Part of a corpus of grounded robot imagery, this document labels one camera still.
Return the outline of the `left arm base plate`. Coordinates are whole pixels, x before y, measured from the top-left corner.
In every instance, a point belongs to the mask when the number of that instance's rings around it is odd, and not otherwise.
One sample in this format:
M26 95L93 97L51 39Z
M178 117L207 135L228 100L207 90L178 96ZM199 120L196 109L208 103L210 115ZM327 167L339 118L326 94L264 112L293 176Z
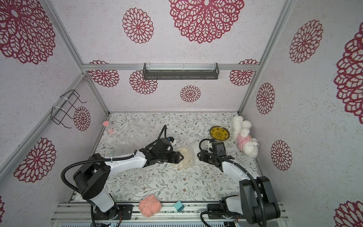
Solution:
M110 210L102 212L96 206L92 215L95 220L130 220L133 207L131 204L115 204Z

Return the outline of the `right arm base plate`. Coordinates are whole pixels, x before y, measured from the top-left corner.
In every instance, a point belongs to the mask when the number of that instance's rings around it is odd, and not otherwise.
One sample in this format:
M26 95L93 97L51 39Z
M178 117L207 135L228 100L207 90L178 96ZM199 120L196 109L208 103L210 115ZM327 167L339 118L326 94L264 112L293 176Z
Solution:
M220 204L210 203L207 205L209 219L239 219L244 218L244 215L228 211L226 207Z

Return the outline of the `bubble-wrapped plate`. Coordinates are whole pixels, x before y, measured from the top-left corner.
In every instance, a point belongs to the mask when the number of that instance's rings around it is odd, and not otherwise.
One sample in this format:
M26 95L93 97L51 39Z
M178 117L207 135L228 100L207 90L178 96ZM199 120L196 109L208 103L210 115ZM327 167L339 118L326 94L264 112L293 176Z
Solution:
M209 130L210 136L217 141L226 141L230 138L230 132L224 126L216 125Z
M195 164L195 154L194 150L191 148L183 147L183 148L177 148L177 152L180 152L183 156L183 160L181 160L178 164L176 164L176 167L179 169L186 169L193 167Z

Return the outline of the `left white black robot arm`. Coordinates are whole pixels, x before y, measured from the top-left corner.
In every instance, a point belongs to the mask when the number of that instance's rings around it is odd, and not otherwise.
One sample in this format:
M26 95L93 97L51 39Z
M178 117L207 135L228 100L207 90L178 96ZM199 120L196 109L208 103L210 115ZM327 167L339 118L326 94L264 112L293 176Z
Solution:
M114 210L116 202L105 188L108 178L156 163L180 163L184 156L174 151L173 141L173 138L161 138L155 144L126 156L104 158L98 153L94 154L87 161L80 162L80 168L73 175L78 193L102 213Z

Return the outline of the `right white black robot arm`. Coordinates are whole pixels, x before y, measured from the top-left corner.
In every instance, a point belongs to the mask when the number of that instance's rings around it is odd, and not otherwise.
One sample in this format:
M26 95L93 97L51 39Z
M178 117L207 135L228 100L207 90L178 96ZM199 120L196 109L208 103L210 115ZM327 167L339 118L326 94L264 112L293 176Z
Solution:
M234 157L226 154L223 142L203 139L199 142L200 161L217 167L239 184L238 195L223 197L219 204L209 204L208 211L200 214L201 221L208 227L204 216L210 219L243 218L248 224L266 227L269 220L281 217L270 180L265 176L253 176Z

